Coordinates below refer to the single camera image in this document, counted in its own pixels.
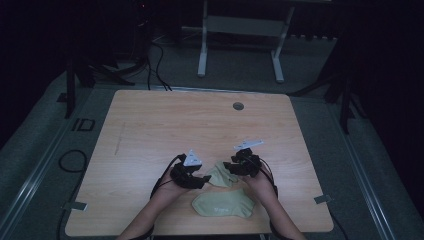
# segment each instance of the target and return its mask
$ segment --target camera rig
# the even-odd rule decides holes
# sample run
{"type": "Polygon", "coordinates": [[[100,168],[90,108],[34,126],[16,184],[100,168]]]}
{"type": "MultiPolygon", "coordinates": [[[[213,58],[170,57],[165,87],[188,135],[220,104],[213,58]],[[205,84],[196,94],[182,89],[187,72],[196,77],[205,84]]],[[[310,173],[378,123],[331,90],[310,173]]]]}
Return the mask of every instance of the camera rig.
{"type": "Polygon", "coordinates": [[[239,150],[235,156],[231,156],[231,161],[234,164],[224,162],[224,167],[231,174],[239,176],[250,175],[254,178],[262,167],[261,159],[258,155],[254,155],[250,148],[239,150]]]}
{"type": "Polygon", "coordinates": [[[172,159],[168,167],[163,172],[162,176],[158,179],[155,186],[153,187],[150,198],[159,187],[168,183],[164,182],[161,184],[163,177],[176,160],[180,160],[180,162],[175,164],[170,172],[171,179],[175,182],[175,184],[187,189],[201,189],[206,182],[209,182],[209,179],[211,178],[210,175],[204,176],[202,178],[193,176],[193,173],[202,167],[202,161],[197,158],[193,150],[190,150],[188,156],[183,153],[172,159]]]}

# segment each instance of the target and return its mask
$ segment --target cloth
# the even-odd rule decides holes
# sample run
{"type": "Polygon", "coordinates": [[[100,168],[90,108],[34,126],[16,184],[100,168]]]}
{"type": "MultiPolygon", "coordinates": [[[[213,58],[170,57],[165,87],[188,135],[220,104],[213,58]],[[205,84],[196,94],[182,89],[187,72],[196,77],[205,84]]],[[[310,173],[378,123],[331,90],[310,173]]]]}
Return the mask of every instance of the cloth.
{"type": "Polygon", "coordinates": [[[231,174],[230,171],[225,168],[223,162],[217,162],[206,175],[211,175],[209,183],[217,187],[231,187],[233,186],[233,182],[238,181],[238,177],[231,174]]]}
{"type": "Polygon", "coordinates": [[[248,218],[252,215],[253,202],[243,189],[230,192],[206,192],[197,196],[192,202],[196,212],[205,217],[239,216],[248,218]]]}

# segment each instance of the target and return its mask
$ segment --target gray carpet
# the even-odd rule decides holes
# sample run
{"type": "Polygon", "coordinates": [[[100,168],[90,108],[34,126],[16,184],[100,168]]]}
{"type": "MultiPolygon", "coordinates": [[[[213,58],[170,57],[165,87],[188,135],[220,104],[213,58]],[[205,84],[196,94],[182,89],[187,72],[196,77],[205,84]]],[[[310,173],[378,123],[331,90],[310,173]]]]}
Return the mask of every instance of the gray carpet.
{"type": "MultiPolygon", "coordinates": [[[[159,73],[175,90],[178,87],[238,90],[254,92],[286,93],[312,83],[319,74],[334,42],[289,39],[281,56],[286,82],[274,80],[269,52],[265,48],[240,47],[229,49],[228,43],[211,42],[207,73],[198,78],[198,35],[189,33],[180,46],[168,44],[166,38],[156,40],[164,48],[159,73]]],[[[160,56],[159,48],[151,50],[155,64],[160,56]]],[[[79,149],[91,156],[109,103],[117,89],[146,89],[147,71],[129,76],[134,87],[123,87],[98,79],[94,89],[77,88],[77,109],[71,119],[65,120],[65,105],[57,103],[58,95],[65,91],[65,79],[61,76],[47,89],[12,139],[0,152],[1,214],[4,217],[17,197],[31,171],[42,159],[51,161],[46,167],[43,181],[18,222],[10,239],[61,239],[67,214],[62,219],[61,206],[71,197],[78,184],[80,173],[67,173],[59,168],[62,154],[79,149]],[[72,131],[77,118],[95,120],[93,131],[72,131]]],[[[161,89],[152,78],[152,88],[161,89]]],[[[293,106],[311,155],[321,187],[333,201],[328,206],[341,223],[349,239],[381,239],[369,203],[351,165],[351,156],[343,143],[343,135],[334,122],[338,104],[325,104],[322,100],[326,87],[308,93],[302,98],[292,98],[293,106]]],[[[396,239],[424,239],[424,226],[396,175],[390,159],[368,120],[354,112],[349,120],[350,140],[360,156],[366,173],[382,203],[387,220],[393,227],[396,239]]],[[[82,156],[74,153],[66,157],[67,167],[81,168],[82,156]]],[[[308,239],[344,239],[335,224],[328,233],[306,233],[308,239]]],[[[255,239],[257,236],[180,237],[157,239],[255,239]]],[[[83,239],[113,239],[113,236],[83,239]]]]}

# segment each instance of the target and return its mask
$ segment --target hand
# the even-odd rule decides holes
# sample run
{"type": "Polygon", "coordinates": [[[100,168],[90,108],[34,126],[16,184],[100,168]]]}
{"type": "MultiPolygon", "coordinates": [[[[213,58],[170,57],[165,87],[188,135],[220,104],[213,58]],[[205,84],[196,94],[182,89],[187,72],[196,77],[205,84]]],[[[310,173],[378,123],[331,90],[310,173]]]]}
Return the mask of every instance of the hand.
{"type": "Polygon", "coordinates": [[[170,168],[162,178],[162,181],[159,184],[159,188],[153,194],[153,198],[161,198],[165,201],[173,201],[180,197],[182,194],[190,191],[190,189],[182,188],[178,186],[171,178],[172,168],[170,168]]]}
{"type": "Polygon", "coordinates": [[[175,184],[170,176],[172,168],[162,177],[160,186],[150,201],[143,207],[128,227],[118,236],[118,240],[127,240],[146,234],[154,225],[160,213],[182,194],[190,191],[175,184]]]}
{"type": "Polygon", "coordinates": [[[266,205],[269,201],[278,199],[278,197],[274,192],[272,183],[268,180],[267,176],[265,176],[265,174],[267,174],[271,178],[271,173],[263,166],[261,169],[262,171],[259,171],[254,178],[250,176],[241,176],[240,179],[247,183],[253,190],[253,193],[262,205],[266,205]]]}

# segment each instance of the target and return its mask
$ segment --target dark background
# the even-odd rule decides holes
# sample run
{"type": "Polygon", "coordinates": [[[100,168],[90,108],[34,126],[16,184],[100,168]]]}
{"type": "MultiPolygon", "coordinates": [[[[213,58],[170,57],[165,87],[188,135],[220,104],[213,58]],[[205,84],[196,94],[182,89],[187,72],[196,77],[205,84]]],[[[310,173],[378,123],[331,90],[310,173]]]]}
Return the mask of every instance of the dark background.
{"type": "MultiPolygon", "coordinates": [[[[144,17],[151,19],[150,27],[161,27],[176,41],[181,26],[201,26],[202,1],[155,2],[136,2],[147,4],[140,12],[131,1],[1,0],[0,147],[50,82],[65,70],[67,56],[86,54],[110,66],[116,59],[133,57],[134,26],[144,17]]],[[[286,13],[279,10],[279,4],[292,3],[217,0],[210,11],[282,18],[286,13]]],[[[418,0],[336,1],[296,3],[296,7],[289,34],[338,38],[325,73],[351,66],[354,92],[423,216],[422,4],[418,0]]],[[[148,35],[150,30],[142,33],[148,35]]],[[[137,52],[141,56],[149,47],[137,46],[141,46],[137,52]]]]}

